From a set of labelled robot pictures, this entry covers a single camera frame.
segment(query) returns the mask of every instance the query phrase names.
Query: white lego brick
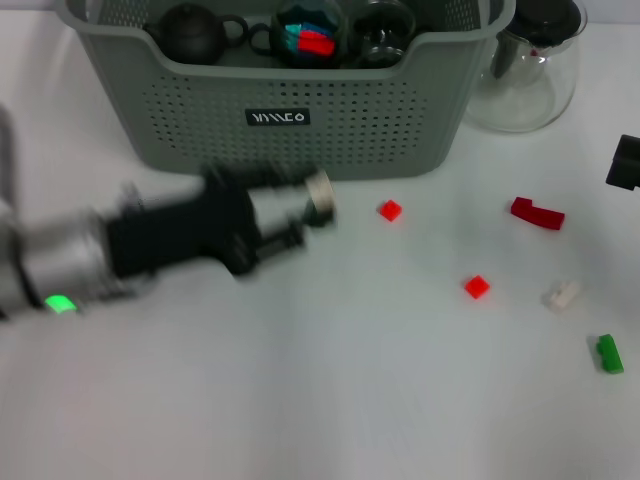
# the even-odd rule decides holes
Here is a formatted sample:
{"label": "white lego brick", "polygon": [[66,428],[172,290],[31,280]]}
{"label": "white lego brick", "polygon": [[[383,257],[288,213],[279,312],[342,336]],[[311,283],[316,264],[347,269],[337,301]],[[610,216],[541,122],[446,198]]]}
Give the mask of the white lego brick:
{"label": "white lego brick", "polygon": [[554,313],[561,313],[567,309],[582,292],[582,285],[578,282],[562,282],[545,298],[545,305]]}

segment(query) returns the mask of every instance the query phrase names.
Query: green led light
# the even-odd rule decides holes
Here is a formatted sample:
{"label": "green led light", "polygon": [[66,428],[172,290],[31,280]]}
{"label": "green led light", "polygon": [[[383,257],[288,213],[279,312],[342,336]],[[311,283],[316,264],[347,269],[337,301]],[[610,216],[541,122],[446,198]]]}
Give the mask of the green led light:
{"label": "green led light", "polygon": [[57,314],[65,312],[75,312],[78,310],[76,304],[64,295],[53,295],[47,298],[44,303]]}

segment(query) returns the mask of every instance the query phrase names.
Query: red cube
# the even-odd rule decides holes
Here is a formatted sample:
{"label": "red cube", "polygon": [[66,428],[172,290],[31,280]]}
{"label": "red cube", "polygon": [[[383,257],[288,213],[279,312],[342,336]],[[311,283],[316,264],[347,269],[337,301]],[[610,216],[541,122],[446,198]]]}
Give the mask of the red cube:
{"label": "red cube", "polygon": [[382,207],[380,207],[378,213],[380,213],[380,215],[382,215],[390,222],[393,222],[402,213],[402,207],[393,200],[389,200],[387,203],[382,205]]}
{"label": "red cube", "polygon": [[491,290],[491,285],[489,285],[484,278],[478,275],[477,277],[473,277],[469,280],[464,289],[469,292],[469,295],[478,300],[485,293]]}

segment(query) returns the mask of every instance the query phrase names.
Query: teapot handle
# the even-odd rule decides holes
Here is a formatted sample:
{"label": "teapot handle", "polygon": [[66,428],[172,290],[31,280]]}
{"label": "teapot handle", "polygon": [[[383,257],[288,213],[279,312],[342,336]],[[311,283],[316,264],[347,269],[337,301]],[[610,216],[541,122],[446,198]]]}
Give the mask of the teapot handle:
{"label": "teapot handle", "polygon": [[221,15],[220,17],[218,17],[218,21],[220,22],[220,25],[222,25],[225,22],[235,22],[238,25],[240,25],[240,27],[242,28],[242,35],[240,35],[239,37],[236,37],[236,38],[227,37],[227,43],[231,48],[239,47],[245,42],[245,40],[249,36],[249,25],[247,24],[244,18],[238,15]]}

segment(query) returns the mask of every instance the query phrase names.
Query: basket label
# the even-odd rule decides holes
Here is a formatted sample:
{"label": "basket label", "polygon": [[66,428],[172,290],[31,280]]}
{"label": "basket label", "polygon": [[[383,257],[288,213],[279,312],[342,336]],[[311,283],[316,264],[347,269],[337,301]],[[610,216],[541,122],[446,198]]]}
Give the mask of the basket label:
{"label": "basket label", "polygon": [[311,113],[308,108],[247,108],[244,113],[250,127],[311,125]]}

